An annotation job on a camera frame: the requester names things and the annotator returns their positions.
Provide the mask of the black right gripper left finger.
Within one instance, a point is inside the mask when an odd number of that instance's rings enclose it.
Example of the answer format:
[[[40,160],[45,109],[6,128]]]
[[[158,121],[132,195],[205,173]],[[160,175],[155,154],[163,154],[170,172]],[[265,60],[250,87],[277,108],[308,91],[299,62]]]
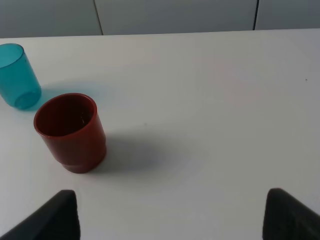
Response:
[[[76,193],[61,190],[33,214],[0,237],[2,240],[79,240]]]

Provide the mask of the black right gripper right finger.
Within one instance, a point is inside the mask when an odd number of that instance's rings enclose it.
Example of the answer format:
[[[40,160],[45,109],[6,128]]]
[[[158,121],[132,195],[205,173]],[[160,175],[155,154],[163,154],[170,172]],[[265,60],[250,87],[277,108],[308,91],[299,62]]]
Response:
[[[268,191],[262,238],[264,240],[318,240],[320,215],[281,188]]]

